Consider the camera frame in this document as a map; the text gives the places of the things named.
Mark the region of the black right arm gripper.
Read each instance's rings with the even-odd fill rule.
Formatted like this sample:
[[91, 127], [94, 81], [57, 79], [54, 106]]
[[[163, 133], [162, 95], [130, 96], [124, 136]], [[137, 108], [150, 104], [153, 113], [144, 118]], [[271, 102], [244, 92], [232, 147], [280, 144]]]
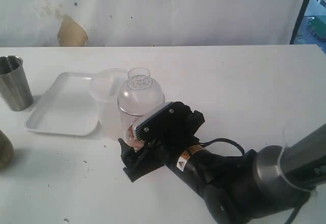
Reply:
[[163, 132], [154, 140], [145, 142], [140, 150], [135, 151], [122, 138], [118, 139], [121, 147], [123, 171], [131, 182], [166, 165], [175, 168], [197, 168], [192, 146], [198, 147], [199, 139], [195, 133], [205, 122], [201, 112], [180, 102], [174, 102], [174, 113], [170, 114]]

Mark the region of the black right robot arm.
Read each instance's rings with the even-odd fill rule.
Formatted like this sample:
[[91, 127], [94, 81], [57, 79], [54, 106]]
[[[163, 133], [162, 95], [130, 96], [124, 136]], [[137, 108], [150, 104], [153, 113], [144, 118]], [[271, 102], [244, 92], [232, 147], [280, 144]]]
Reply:
[[205, 119], [182, 102], [159, 105], [133, 123], [135, 150], [119, 139], [131, 181], [166, 166], [198, 196], [217, 223], [247, 223], [285, 210], [292, 223], [318, 185], [325, 183], [325, 127], [291, 147], [271, 145], [239, 156], [207, 150], [195, 134]]

